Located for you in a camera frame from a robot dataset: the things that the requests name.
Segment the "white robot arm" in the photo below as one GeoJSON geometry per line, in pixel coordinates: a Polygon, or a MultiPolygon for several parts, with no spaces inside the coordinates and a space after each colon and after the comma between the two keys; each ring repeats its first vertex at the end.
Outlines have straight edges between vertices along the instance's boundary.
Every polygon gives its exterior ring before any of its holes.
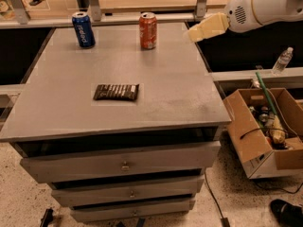
{"type": "Polygon", "coordinates": [[[213,38],[227,30],[243,33],[276,22],[303,20],[303,0],[230,0],[223,12],[207,16],[185,32],[191,43],[213,38]]]}

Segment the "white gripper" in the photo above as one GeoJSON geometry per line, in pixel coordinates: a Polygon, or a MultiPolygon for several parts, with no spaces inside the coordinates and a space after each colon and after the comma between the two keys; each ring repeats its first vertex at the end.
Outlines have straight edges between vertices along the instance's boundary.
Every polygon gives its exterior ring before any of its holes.
{"type": "Polygon", "coordinates": [[[224,8],[192,26],[183,35],[187,43],[198,43],[204,39],[222,35],[229,28],[233,32],[243,33],[261,27],[253,12],[253,0],[230,0],[224,8]]]}

